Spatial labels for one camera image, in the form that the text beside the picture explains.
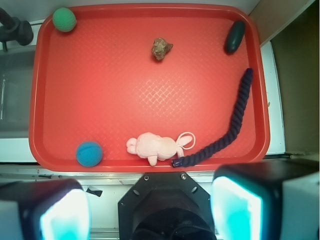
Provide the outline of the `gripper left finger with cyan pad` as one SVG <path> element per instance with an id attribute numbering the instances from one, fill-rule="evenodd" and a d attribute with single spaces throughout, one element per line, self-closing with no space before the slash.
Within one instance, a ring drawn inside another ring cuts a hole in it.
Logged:
<path id="1" fill-rule="evenodd" d="M 2 240 L 88 240 L 87 193 L 74 179 L 0 185 Z"/>

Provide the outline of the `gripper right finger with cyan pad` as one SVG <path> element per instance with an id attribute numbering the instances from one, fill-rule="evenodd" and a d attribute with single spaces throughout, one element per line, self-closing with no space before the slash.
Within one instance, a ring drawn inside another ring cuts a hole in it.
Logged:
<path id="1" fill-rule="evenodd" d="M 317 162 L 225 164 L 213 176 L 210 206 L 224 240 L 317 240 Z"/>

